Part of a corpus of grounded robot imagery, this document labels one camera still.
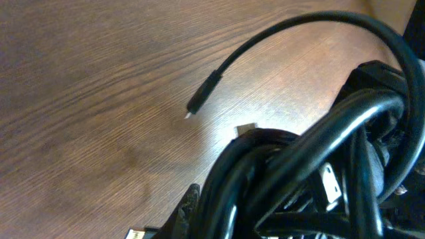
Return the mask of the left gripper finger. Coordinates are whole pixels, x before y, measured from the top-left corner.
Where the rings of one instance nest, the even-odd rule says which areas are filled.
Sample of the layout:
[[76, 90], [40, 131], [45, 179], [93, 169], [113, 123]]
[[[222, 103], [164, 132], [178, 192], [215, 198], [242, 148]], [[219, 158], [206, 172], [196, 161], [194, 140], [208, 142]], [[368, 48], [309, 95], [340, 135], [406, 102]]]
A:
[[190, 220], [198, 205], [200, 185], [191, 184], [175, 207], [171, 216], [159, 230], [162, 239], [189, 238]]

